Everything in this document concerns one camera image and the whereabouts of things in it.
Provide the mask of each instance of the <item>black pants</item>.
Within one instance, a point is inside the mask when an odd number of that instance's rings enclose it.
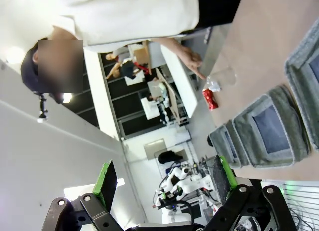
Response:
[[[240,0],[199,0],[196,29],[232,23]]]

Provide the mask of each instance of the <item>person in white shirt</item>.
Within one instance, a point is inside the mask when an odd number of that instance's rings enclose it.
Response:
[[[239,3],[240,0],[61,0],[60,16],[53,23],[54,30],[48,40],[52,43],[83,40],[83,49],[99,53],[151,40],[166,46],[190,70],[205,79],[198,71],[201,57],[174,37],[195,29],[231,23]],[[34,46],[22,63],[21,72],[34,72],[41,57],[47,57],[42,63],[70,66],[67,63],[71,60],[63,59],[66,63],[63,64],[59,55],[51,55],[58,50],[56,45],[47,45],[39,56],[37,45]],[[36,89],[28,85],[26,78],[23,82],[30,89]]]

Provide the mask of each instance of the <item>white t-shirt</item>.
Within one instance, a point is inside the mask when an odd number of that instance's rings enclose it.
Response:
[[[198,0],[60,0],[53,23],[83,40],[84,48],[105,53],[127,44],[171,37],[194,29]]]

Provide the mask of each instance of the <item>beige table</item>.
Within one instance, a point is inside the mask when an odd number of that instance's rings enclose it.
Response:
[[[288,84],[284,63],[319,17],[319,0],[242,0],[213,68],[231,67],[236,84],[216,93],[220,108],[211,112],[220,126],[279,84]],[[319,154],[292,167],[235,170],[256,179],[319,180]]]

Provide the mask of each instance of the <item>black cap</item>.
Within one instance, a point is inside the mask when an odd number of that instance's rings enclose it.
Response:
[[[63,102],[63,93],[52,92],[52,86],[49,82],[38,77],[38,66],[33,62],[33,55],[38,50],[38,43],[30,49],[21,65],[21,76],[23,83],[35,94],[49,93],[50,96],[58,103]]]

